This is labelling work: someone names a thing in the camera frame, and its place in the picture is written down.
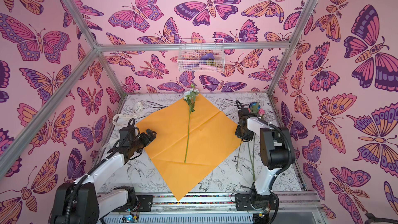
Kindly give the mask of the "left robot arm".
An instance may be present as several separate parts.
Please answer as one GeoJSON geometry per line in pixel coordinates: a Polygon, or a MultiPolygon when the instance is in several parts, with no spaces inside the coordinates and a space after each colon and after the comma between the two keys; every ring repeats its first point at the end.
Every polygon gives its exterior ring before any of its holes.
{"type": "Polygon", "coordinates": [[[107,194],[99,190],[127,161],[136,159],[135,153],[141,155],[156,136],[150,129],[140,132],[133,125],[122,128],[120,140],[106,158],[74,182],[63,183],[57,189],[49,223],[96,224],[116,209],[137,210],[139,203],[133,187],[119,187],[107,194]]]}

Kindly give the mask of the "white fake flower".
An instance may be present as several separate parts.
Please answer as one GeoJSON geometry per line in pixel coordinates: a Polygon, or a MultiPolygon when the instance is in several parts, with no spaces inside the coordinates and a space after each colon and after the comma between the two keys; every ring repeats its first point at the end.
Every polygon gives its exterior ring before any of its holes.
{"type": "Polygon", "coordinates": [[[189,139],[190,139],[190,124],[191,124],[191,114],[195,111],[196,98],[199,95],[199,90],[196,88],[195,84],[190,85],[190,90],[183,94],[183,100],[188,105],[188,127],[187,127],[187,142],[186,142],[186,152],[184,156],[184,163],[187,162],[188,149],[189,149],[189,139]]]}

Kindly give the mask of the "pink fake rose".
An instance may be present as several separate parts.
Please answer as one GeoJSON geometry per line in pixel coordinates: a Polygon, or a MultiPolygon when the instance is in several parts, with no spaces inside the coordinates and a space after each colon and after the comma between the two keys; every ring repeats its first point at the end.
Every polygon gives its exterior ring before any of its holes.
{"type": "Polygon", "coordinates": [[[265,115],[265,110],[264,109],[259,109],[259,111],[258,111],[258,114],[259,114],[259,116],[263,116],[263,115],[265,115]]]}

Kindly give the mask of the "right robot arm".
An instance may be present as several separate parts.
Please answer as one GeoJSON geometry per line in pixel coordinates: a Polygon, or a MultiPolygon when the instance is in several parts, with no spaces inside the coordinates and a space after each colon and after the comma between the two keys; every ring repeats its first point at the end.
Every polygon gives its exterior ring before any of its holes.
{"type": "Polygon", "coordinates": [[[252,185],[250,204],[255,209],[266,209],[278,203],[273,193],[274,182],[295,161],[289,130],[263,120],[258,113],[240,105],[237,113],[235,135],[243,142],[250,142],[256,136],[260,139],[260,158],[265,168],[252,185]]]}

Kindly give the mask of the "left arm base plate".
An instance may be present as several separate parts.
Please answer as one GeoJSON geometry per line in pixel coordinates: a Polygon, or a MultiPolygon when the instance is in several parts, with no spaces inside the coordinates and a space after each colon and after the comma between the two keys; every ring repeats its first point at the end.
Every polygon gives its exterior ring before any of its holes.
{"type": "Polygon", "coordinates": [[[151,212],[154,195],[137,195],[127,204],[113,210],[114,213],[151,212]]]}

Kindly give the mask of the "green circuit board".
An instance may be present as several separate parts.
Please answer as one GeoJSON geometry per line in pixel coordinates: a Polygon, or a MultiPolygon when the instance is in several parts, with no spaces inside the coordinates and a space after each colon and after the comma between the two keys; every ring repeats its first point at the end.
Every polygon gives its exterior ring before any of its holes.
{"type": "Polygon", "coordinates": [[[138,223],[138,216],[136,215],[124,215],[122,217],[123,224],[136,224],[138,223]]]}

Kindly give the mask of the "orange wrapping paper sheet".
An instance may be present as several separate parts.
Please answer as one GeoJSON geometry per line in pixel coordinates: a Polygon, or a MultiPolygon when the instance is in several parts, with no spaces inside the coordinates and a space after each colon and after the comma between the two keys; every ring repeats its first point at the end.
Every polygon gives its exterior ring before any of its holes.
{"type": "Polygon", "coordinates": [[[198,95],[191,114],[187,162],[188,105],[181,99],[139,121],[141,131],[150,129],[156,139],[145,152],[177,201],[210,174],[240,145],[237,124],[203,95],[198,95]]]}

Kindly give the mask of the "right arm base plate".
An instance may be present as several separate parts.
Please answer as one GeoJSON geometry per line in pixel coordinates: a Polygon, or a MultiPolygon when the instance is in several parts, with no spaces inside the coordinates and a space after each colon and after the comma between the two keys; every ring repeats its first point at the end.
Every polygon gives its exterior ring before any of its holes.
{"type": "Polygon", "coordinates": [[[275,194],[268,196],[255,193],[233,193],[231,200],[238,211],[270,211],[277,208],[279,197],[275,194]]]}

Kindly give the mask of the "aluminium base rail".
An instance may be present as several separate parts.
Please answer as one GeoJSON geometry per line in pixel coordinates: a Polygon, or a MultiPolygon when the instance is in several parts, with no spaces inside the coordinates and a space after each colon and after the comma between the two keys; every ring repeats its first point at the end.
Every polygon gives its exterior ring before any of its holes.
{"type": "Polygon", "coordinates": [[[111,212],[100,224],[122,224],[124,215],[138,216],[137,224],[327,224],[326,214],[315,193],[279,192],[277,208],[238,211],[231,200],[234,192],[187,194],[177,201],[172,194],[154,195],[151,212],[111,212]]]}

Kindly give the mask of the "white ribbon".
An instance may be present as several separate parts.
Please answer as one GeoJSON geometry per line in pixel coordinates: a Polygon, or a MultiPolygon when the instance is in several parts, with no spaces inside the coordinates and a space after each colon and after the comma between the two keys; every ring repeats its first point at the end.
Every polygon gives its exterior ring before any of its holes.
{"type": "Polygon", "coordinates": [[[115,127],[123,127],[130,119],[141,120],[145,118],[144,101],[124,102],[121,112],[113,116],[111,123],[115,127]]]}

